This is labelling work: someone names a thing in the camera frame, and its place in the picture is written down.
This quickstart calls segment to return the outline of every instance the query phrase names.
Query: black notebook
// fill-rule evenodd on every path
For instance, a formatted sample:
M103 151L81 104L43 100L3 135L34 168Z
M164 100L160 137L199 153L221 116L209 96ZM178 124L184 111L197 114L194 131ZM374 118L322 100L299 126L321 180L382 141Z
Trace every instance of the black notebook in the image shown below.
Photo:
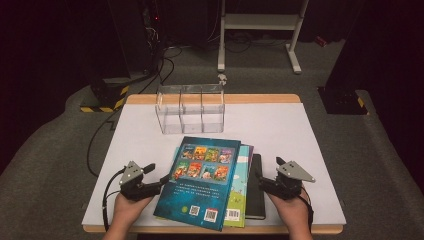
M262 176L262 159L260 154L253 154L247 180L246 219L265 219L264 192L259 189L259 180L255 172Z

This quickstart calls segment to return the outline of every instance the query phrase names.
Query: metal stand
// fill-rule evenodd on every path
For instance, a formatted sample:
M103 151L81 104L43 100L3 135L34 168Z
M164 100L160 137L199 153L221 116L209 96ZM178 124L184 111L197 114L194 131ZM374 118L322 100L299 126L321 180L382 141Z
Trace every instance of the metal stand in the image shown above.
M225 0L222 0L221 35L219 39L218 72L225 71L225 30L226 29L257 29L257 30L291 30L293 37L286 50L296 74L302 72L294 49L305 17L309 0L304 0L299 14L226 14Z

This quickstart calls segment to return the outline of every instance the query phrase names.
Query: book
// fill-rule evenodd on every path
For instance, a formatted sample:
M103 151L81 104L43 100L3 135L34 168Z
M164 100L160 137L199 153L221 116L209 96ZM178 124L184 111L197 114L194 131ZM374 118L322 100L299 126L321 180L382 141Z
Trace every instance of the book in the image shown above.
M224 226L244 227L246 211L249 146L242 145L237 158Z
M153 215L222 231L240 145L185 136Z
M254 153L247 180L246 219L263 220L266 218L264 191L259 189L258 173L262 176L262 159L260 154Z

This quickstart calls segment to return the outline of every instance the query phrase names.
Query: transparent acrylic container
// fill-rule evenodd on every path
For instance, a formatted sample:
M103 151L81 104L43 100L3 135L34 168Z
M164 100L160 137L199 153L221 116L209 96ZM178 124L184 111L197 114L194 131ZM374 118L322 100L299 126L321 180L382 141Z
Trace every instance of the transparent acrylic container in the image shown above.
M160 86L156 115L163 134L224 131L221 84Z

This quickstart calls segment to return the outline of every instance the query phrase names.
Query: children's book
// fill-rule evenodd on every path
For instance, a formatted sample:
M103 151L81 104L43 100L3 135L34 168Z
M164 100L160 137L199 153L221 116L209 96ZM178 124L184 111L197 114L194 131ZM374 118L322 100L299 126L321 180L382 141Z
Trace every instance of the children's book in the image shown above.
M221 231L240 145L238 140L185 136L153 215Z
M247 173L249 167L249 146L240 147L234 172L230 197L228 198L224 226L244 227L246 211Z

